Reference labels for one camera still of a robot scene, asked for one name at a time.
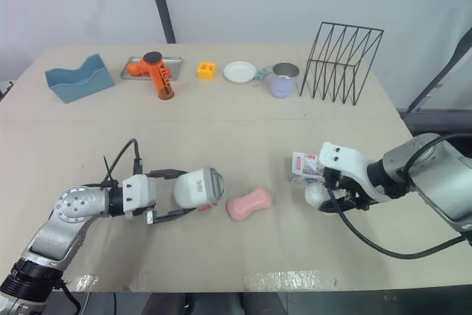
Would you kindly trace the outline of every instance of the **yellow block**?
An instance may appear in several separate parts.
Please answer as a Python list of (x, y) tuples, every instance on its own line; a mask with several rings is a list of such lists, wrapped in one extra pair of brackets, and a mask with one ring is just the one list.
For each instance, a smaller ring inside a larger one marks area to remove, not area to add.
[(216, 74), (216, 63), (214, 62), (200, 62), (197, 68), (198, 79), (211, 80)]

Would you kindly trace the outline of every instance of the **pink soap bar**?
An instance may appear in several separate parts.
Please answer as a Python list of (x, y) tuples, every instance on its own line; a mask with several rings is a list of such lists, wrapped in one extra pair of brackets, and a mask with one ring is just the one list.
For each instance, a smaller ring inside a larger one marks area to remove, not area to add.
[(243, 197), (230, 198), (226, 204), (233, 221), (243, 221), (255, 210), (265, 210), (272, 206), (272, 197), (263, 187), (257, 187)]

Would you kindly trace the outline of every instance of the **tape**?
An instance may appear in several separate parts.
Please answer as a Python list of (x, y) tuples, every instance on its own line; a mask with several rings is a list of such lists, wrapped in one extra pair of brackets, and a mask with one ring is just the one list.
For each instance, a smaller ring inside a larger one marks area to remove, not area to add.
[(336, 277), (328, 270), (255, 273), (244, 277), (245, 291), (332, 291)]
[(70, 291), (93, 291), (93, 287), (97, 284), (99, 277), (92, 274), (80, 276), (65, 274), (63, 279)]
[(130, 281), (128, 290), (132, 292), (146, 292), (155, 289), (155, 281), (159, 280), (157, 274), (152, 272), (139, 272)]

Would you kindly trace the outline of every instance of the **blue plastic holder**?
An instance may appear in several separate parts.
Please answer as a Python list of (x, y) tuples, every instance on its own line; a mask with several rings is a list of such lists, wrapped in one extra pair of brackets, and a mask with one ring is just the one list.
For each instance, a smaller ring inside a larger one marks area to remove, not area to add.
[(114, 85), (99, 55), (91, 55), (79, 69), (51, 69), (46, 73), (48, 87), (65, 103)]

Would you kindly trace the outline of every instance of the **black wire rack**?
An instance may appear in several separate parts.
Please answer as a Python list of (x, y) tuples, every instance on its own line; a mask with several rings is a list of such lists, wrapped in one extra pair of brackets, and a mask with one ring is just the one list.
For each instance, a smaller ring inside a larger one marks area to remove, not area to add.
[(307, 87), (314, 99), (318, 94), (344, 104), (356, 105), (374, 62), (383, 30), (323, 21), (311, 47), (299, 96)]

